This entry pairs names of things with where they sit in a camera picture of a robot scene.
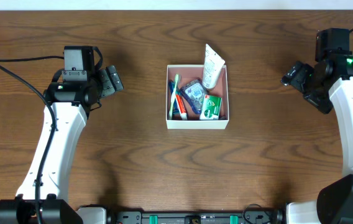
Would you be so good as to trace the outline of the green white toothbrush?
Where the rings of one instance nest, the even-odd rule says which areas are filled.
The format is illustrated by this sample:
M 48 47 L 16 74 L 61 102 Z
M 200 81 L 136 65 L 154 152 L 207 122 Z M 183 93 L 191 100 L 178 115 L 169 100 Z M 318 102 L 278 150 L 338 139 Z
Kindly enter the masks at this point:
M 174 86 L 173 86 L 173 91 L 170 97 L 170 109 L 168 112 L 168 119 L 172 120 L 173 119 L 173 111 L 174 111 L 174 106 L 177 103 L 177 88 L 178 88 L 178 83 L 180 81 L 181 77 L 179 74 L 176 74 L 174 77 Z

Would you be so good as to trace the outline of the blue disposable razor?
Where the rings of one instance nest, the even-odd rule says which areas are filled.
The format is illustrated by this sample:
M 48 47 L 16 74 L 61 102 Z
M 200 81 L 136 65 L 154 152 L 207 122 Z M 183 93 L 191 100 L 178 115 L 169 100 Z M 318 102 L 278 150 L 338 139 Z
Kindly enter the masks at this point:
M 171 96 L 172 91 L 173 91 L 173 86 L 174 86 L 174 82 L 173 82 L 173 81 L 169 81 L 169 82 L 168 82 L 168 87 L 169 87 L 169 89 L 170 89 L 170 96 Z M 178 111 L 178 109 L 177 109 L 177 104 L 175 104 L 173 114 L 178 113 L 178 112 L 179 112 L 179 111 Z

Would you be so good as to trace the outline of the green red toothpaste tube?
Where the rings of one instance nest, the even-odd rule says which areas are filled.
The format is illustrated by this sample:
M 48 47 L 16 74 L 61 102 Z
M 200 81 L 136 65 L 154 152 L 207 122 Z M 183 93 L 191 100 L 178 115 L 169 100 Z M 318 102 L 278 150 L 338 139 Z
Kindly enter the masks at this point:
M 174 85 L 174 90 L 175 90 L 175 103 L 176 103 L 176 107 L 179 111 L 180 117 L 182 120 L 187 120 L 187 112 L 186 112 L 186 108 L 183 104 L 183 99 L 179 94 L 178 88 L 176 85 Z

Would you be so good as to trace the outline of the white lotion tube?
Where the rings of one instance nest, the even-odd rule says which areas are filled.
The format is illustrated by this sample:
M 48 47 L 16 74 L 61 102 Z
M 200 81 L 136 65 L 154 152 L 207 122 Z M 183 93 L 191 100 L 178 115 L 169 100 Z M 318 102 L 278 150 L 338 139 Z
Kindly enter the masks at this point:
M 224 64 L 225 60 L 206 44 L 202 78 L 205 89 L 210 90 L 216 86 Z

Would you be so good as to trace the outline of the green soap bar box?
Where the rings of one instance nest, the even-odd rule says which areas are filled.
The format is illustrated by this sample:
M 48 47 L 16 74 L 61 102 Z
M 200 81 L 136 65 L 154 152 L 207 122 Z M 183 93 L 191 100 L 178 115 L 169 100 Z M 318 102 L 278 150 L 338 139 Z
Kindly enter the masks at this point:
M 222 98 L 218 96 L 205 95 L 200 120 L 218 120 L 221 112 Z

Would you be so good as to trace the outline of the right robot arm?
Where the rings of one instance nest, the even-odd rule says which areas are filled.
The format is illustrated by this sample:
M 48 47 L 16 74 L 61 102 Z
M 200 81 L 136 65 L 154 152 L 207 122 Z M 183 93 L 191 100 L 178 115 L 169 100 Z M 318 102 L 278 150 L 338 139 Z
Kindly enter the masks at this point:
M 342 144 L 342 177 L 316 200 L 286 206 L 285 223 L 353 223 L 353 53 L 351 30 L 330 28 L 316 36 L 316 65 L 297 61 L 282 77 L 323 114 L 335 111 Z

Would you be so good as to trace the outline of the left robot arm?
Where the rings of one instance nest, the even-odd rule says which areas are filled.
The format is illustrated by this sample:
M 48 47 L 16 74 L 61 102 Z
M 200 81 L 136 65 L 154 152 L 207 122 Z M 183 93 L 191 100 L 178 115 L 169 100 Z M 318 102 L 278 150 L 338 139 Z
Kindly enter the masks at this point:
M 115 66 L 102 67 L 94 46 L 66 46 L 64 67 L 39 92 L 13 72 L 44 102 L 44 123 L 29 171 L 14 199 L 0 200 L 0 223 L 112 223 L 105 206 L 68 204 L 68 185 L 76 145 L 91 111 L 101 99 L 123 90 Z

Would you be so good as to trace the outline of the white open cardboard box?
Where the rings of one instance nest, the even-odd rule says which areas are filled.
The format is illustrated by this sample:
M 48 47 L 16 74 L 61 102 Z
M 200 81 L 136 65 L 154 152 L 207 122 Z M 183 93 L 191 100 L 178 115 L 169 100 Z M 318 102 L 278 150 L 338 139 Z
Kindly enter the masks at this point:
M 166 94 L 165 94 L 165 120 L 168 129 L 225 129 L 229 122 L 229 92 L 227 81 L 227 67 L 222 67 L 218 82 L 214 89 L 209 94 L 222 98 L 222 107 L 218 120 L 200 120 L 199 115 L 195 114 L 188 105 L 188 102 L 183 98 L 183 104 L 187 111 L 187 120 L 181 120 L 180 115 L 176 114 L 173 119 L 168 118 L 170 109 L 171 92 L 168 87 L 168 82 L 174 80 L 176 74 L 180 75 L 178 87 L 195 80 L 201 79 L 203 76 L 204 65 L 168 65 L 166 72 Z

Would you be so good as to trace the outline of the black mounting rail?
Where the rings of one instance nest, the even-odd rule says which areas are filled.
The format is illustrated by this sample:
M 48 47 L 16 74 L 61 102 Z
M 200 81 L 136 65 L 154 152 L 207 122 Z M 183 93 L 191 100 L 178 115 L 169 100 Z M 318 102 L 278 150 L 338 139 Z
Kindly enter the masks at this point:
M 242 212 L 167 213 L 118 212 L 108 223 L 115 224 L 282 224 L 284 213 L 278 209 L 250 208 Z

